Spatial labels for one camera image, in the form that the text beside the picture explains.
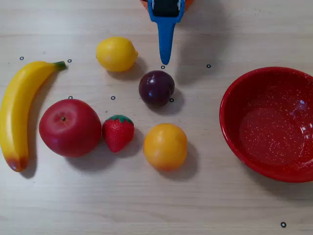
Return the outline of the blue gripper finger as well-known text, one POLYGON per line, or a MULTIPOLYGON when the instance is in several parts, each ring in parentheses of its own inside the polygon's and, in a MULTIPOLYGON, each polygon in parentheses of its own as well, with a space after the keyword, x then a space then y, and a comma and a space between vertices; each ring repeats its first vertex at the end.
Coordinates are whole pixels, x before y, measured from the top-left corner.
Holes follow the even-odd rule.
POLYGON ((164 65, 168 65, 173 44, 173 35, 175 25, 179 23, 185 12, 185 1, 180 1, 180 11, 177 17, 157 17, 153 14, 153 0, 147 1, 148 12, 152 22, 155 22, 158 27, 158 38, 159 38, 159 53, 161 61, 164 65))

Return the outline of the blue gripper body with servo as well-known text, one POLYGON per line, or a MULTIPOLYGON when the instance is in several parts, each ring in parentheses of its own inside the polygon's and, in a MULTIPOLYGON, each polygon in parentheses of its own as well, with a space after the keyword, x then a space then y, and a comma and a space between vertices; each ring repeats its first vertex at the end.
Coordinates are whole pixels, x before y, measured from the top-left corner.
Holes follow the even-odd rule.
POLYGON ((177 17, 180 11, 179 0, 154 0, 153 14, 157 17, 177 17))

